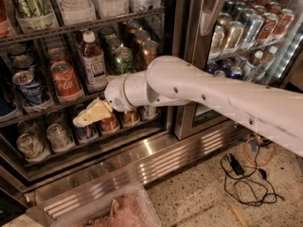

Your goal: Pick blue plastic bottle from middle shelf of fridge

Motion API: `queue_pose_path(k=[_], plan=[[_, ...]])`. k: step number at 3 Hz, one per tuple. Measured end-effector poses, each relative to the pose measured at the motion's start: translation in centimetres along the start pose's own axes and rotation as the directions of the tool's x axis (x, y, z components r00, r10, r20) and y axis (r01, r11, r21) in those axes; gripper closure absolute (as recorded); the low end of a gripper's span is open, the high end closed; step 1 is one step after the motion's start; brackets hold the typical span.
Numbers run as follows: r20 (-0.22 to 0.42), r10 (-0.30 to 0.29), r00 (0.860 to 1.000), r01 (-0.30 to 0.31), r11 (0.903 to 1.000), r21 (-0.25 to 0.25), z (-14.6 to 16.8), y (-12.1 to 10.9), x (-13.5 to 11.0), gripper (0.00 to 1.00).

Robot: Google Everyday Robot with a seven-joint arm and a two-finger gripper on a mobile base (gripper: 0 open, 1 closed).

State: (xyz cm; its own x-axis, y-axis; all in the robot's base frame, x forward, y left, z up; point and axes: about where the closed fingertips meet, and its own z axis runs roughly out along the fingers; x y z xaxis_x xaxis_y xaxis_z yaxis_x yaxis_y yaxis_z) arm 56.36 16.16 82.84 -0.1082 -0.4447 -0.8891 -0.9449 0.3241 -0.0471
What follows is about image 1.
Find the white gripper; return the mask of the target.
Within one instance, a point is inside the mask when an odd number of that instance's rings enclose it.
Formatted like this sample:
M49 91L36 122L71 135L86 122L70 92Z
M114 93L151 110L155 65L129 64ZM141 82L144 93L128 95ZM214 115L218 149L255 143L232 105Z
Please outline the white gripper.
M104 91L108 102L97 97L73 119L73 124L76 127L85 127L110 117L113 109L118 112L133 110L134 106L129 102L125 93L127 77L128 74L113 77Z

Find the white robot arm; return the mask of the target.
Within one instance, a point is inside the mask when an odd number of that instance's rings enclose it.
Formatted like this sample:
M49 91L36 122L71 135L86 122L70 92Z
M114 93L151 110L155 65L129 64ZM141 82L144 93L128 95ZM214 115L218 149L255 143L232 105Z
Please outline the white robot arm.
M177 57L161 56L145 71L113 77L104 94L104 100L94 100L76 116L76 126L90 125L113 111L193 101L303 156L303 95L299 93L210 75Z

